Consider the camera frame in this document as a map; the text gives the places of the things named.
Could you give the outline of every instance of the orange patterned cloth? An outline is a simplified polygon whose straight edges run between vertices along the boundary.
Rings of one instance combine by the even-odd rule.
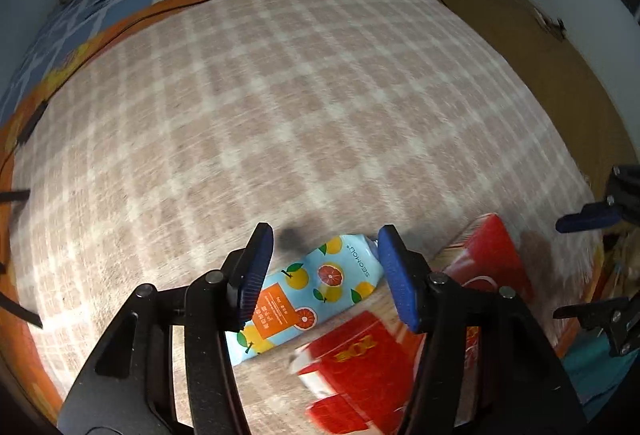
[[[36,107],[50,97],[83,62],[98,57],[105,50],[123,39],[159,22],[185,8],[207,0],[163,0],[151,5],[101,32],[80,45],[66,59],[65,64],[52,70],[18,105],[14,115],[0,129],[0,144],[8,155],[22,126]],[[10,158],[0,176],[0,187],[12,187],[14,159]],[[7,232],[10,224],[10,206],[0,207],[0,231]],[[15,288],[15,272],[10,261],[9,235],[0,235],[0,253],[7,266],[8,275],[0,277],[0,291],[14,301],[19,301]],[[44,415],[55,422],[62,399],[45,372],[29,327],[23,321],[0,309],[0,352],[9,368],[21,383],[27,396]]]

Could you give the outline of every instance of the red package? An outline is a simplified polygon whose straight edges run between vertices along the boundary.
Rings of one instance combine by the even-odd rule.
[[[465,287],[497,291],[503,285],[523,299],[533,296],[531,284],[501,219],[485,214],[430,262]],[[476,410],[479,328],[466,330],[465,376],[458,422]],[[414,335],[404,323],[385,326],[364,311],[344,325],[301,347],[292,363],[318,401],[307,410],[312,421],[333,434],[369,431],[394,433],[414,385],[426,336]]]

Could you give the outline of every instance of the plaid tablecloth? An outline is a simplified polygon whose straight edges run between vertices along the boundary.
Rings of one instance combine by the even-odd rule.
[[[592,198],[509,65],[437,0],[214,0],[119,43],[52,100],[17,153],[12,251],[64,395],[132,289],[186,285],[276,231],[272,267],[396,224],[430,257],[478,214],[505,221],[552,341],[598,237],[554,222]],[[362,303],[394,316],[383,286]],[[236,368],[254,433],[314,433],[286,371],[336,318]],[[188,417],[182,341],[176,400]]]

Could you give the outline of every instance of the orange label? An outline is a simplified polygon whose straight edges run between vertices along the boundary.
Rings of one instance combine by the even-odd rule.
[[[260,292],[252,320],[262,339],[288,329],[298,319],[280,284],[274,283]]]

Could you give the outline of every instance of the green leaf illustration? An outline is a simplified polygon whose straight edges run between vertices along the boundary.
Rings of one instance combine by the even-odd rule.
[[[295,272],[302,267],[301,263],[292,263],[287,267],[287,272]]]
[[[249,343],[246,342],[246,338],[244,337],[244,334],[242,332],[238,332],[236,339],[238,340],[238,345],[240,345],[241,347],[249,347]]]

